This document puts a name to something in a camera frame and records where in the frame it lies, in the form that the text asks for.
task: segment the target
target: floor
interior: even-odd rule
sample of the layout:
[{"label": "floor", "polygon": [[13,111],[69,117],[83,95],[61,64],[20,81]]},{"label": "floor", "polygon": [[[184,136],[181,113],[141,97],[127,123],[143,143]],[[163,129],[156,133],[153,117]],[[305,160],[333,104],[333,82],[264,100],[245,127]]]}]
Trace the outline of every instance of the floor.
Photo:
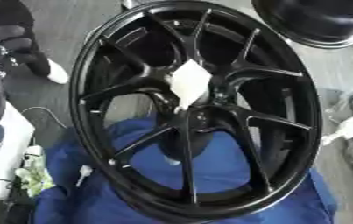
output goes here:
[{"label": "floor", "polygon": [[[86,34],[120,12],[117,0],[23,0],[36,18],[35,33],[39,44],[53,60],[68,72],[82,46]],[[249,0],[212,0],[229,7],[254,13]],[[318,87],[323,109],[333,104],[342,91],[353,87],[353,47],[325,51],[293,44]],[[10,101],[18,109],[47,107],[67,125],[68,86],[41,80],[23,71],[6,81]],[[63,129],[48,114],[32,110],[25,114],[36,126],[37,142],[47,147],[61,135]],[[324,132],[334,130],[325,116]],[[343,143],[321,149],[315,166],[323,174],[339,202],[337,224],[353,224],[353,172],[342,158]]]}]

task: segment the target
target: person's leg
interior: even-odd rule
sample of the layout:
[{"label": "person's leg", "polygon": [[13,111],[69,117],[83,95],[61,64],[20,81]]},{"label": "person's leg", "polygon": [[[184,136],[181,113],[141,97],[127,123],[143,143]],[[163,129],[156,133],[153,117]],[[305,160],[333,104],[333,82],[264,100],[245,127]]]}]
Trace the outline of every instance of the person's leg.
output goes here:
[{"label": "person's leg", "polygon": [[0,0],[0,25],[20,25],[25,28],[23,38],[32,40],[31,54],[36,57],[27,66],[31,71],[42,77],[47,77],[52,81],[64,84],[68,81],[68,75],[64,69],[49,60],[43,54],[32,31],[34,18],[29,9],[19,0]]}]

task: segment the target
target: black pants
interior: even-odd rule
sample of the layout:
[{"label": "black pants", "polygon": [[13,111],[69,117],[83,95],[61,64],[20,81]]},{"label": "black pants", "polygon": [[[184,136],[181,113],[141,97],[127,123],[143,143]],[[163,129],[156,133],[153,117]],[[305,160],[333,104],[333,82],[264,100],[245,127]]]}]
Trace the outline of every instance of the black pants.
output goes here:
[{"label": "black pants", "polygon": [[0,0],[0,25],[20,25],[25,28],[22,38],[32,40],[30,53],[36,57],[27,66],[32,72],[39,76],[48,76],[51,72],[49,62],[40,49],[33,33],[34,19],[29,9],[19,0]]}]

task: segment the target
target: rim lip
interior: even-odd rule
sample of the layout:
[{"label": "rim lip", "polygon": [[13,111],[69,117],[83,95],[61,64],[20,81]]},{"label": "rim lip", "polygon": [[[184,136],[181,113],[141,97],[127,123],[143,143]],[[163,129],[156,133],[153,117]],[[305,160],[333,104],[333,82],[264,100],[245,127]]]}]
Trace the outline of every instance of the rim lip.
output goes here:
[{"label": "rim lip", "polygon": [[[69,95],[70,95],[69,106],[70,106],[70,113],[73,120],[73,124],[78,134],[78,137],[80,138],[80,141],[83,144],[84,148],[87,150],[90,156],[95,160],[95,163],[97,164],[98,168],[100,168],[101,172],[105,175],[107,180],[112,184],[113,188],[116,191],[122,191],[123,195],[127,195],[128,198],[134,199],[137,203],[144,205],[146,207],[152,207],[153,209],[158,209],[160,211],[163,211],[164,213],[172,213],[175,215],[179,215],[180,217],[188,217],[192,219],[204,219],[204,220],[228,218],[231,216],[247,214],[247,213],[263,210],[269,206],[272,206],[273,204],[280,201],[281,199],[285,198],[301,183],[301,181],[307,175],[307,169],[312,166],[314,159],[318,153],[319,142],[320,142],[319,138],[321,136],[321,108],[319,106],[318,95],[316,93],[316,89],[312,81],[310,81],[311,82],[310,85],[312,85],[311,91],[309,93],[306,93],[308,95],[308,98],[313,99],[311,101],[313,106],[311,109],[314,110],[313,113],[315,115],[311,118],[313,120],[312,121],[313,125],[311,126],[314,127],[315,130],[314,130],[314,133],[312,134],[312,139],[310,139],[309,141],[310,143],[308,144],[308,147],[312,149],[308,151],[309,152],[308,156],[310,157],[310,159],[308,159],[305,164],[299,164],[299,167],[300,167],[299,170],[295,172],[292,175],[292,177],[290,177],[287,181],[285,181],[284,183],[281,183],[277,191],[272,192],[259,200],[253,200],[250,203],[243,203],[243,204],[240,203],[238,206],[225,207],[223,209],[217,206],[204,207],[204,211],[202,211],[203,209],[202,210],[186,209],[187,208],[186,206],[182,206],[181,204],[176,202],[170,202],[169,200],[166,200],[166,199],[161,199],[160,197],[155,195],[150,195],[151,199],[148,199],[147,198],[148,194],[147,192],[145,192],[144,189],[139,189],[137,186],[133,185],[127,178],[124,178],[124,176],[119,171],[117,171],[115,167],[110,166],[106,162],[104,155],[102,155],[98,150],[99,144],[93,141],[92,139],[93,136],[90,135],[89,133],[90,131],[88,131],[88,127],[90,126],[90,123],[88,121],[88,118],[84,115],[86,111],[82,111],[82,106],[79,101],[80,98],[78,93],[79,93],[79,89],[82,89],[82,86],[84,86],[84,83],[82,83],[81,79],[82,79],[82,76],[85,73],[87,73],[88,68],[91,65],[91,60],[88,60],[88,59],[92,59],[92,57],[95,55],[96,41],[98,40],[100,35],[102,35],[108,29],[111,29],[112,27],[115,28],[121,24],[128,24],[131,20],[133,20],[134,16],[141,13],[142,11],[147,11],[153,8],[172,7],[174,5],[179,5],[179,4],[199,4],[203,6],[206,5],[207,7],[215,8],[216,10],[221,10],[222,12],[224,11],[231,12],[231,14],[233,15],[235,14],[241,15],[240,17],[248,18],[252,20],[254,23],[264,27],[267,30],[270,30],[262,23],[259,23],[257,20],[241,13],[240,11],[233,10],[225,6],[221,6],[219,4],[205,3],[205,2],[177,1],[177,2],[147,3],[144,5],[138,6],[137,8],[134,8],[132,10],[128,10],[122,14],[119,14],[116,17],[113,17],[111,20],[107,21],[105,24],[103,24],[98,30],[96,30],[93,33],[93,35],[89,38],[88,42],[86,42],[86,44],[81,49],[81,52],[79,53],[79,56],[75,61],[72,78],[70,82],[70,89],[69,89]],[[299,67],[304,69],[304,71],[302,72],[308,77],[308,79],[310,79],[307,69],[301,63],[300,59],[298,58],[296,53],[292,50],[292,48],[288,46],[282,39],[280,39],[279,36],[276,42],[278,41],[280,41],[282,45],[285,47],[285,50],[283,51],[293,56],[294,61],[296,61],[299,64]]]},{"label": "rim lip", "polygon": [[307,34],[303,35],[284,26],[281,19],[276,16],[270,16],[270,13],[261,5],[259,0],[253,0],[252,5],[257,14],[263,19],[263,21],[265,21],[265,23],[272,27],[274,31],[280,33],[287,39],[291,39],[304,46],[321,49],[340,49],[353,45],[353,34],[347,38],[334,38],[332,41],[325,41],[323,39],[318,39],[317,37],[308,36]]}]

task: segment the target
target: blue towel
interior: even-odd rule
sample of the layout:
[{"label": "blue towel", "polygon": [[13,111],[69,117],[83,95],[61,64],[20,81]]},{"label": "blue towel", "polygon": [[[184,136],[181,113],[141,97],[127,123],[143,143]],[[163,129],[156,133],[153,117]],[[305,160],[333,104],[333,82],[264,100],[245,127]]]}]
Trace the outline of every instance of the blue towel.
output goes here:
[{"label": "blue towel", "polygon": [[[116,148],[134,141],[153,127],[153,120],[127,120],[109,128]],[[113,192],[105,177],[94,171],[81,187],[75,187],[82,165],[93,165],[72,135],[46,151],[46,166],[57,186],[37,197],[34,224],[160,223],[131,209]],[[169,165],[156,144],[140,151],[131,165],[146,177],[175,189],[181,188],[180,165]],[[205,151],[194,159],[198,192],[231,189],[248,182],[249,166],[235,141],[217,132]],[[336,203],[321,176],[312,169],[305,181],[288,197],[259,213],[213,223],[330,224]]]}]

